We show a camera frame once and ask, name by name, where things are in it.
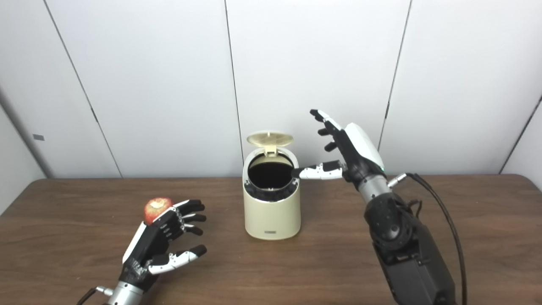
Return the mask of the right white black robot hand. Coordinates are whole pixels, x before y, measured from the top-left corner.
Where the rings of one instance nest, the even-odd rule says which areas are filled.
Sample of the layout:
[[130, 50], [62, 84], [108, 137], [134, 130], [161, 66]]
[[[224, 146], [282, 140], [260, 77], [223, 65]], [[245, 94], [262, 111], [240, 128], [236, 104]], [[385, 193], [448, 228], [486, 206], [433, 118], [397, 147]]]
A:
[[327, 152], [338, 149], [343, 160], [294, 168], [291, 171], [293, 178], [311, 180], [344, 178], [345, 181], [359, 187], [368, 182], [371, 177], [387, 177], [381, 155], [359, 125], [350, 123], [343, 128], [333, 118], [318, 109], [310, 110], [310, 114], [324, 125], [323, 129], [318, 130], [318, 134], [332, 137], [332, 141], [325, 145], [324, 149]]

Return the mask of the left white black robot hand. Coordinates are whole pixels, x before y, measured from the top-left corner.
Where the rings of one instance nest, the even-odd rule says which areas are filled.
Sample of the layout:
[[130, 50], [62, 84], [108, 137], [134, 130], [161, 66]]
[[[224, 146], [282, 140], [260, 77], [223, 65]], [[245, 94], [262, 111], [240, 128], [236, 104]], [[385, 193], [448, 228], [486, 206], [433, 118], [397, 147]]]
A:
[[201, 200], [185, 200], [173, 204], [171, 199], [151, 199], [144, 207], [144, 220], [134, 234], [122, 258], [120, 282], [147, 293], [165, 272], [171, 272], [207, 253], [205, 245], [186, 251], [168, 252], [170, 243], [184, 233], [198, 236], [203, 231], [192, 222], [205, 222]]

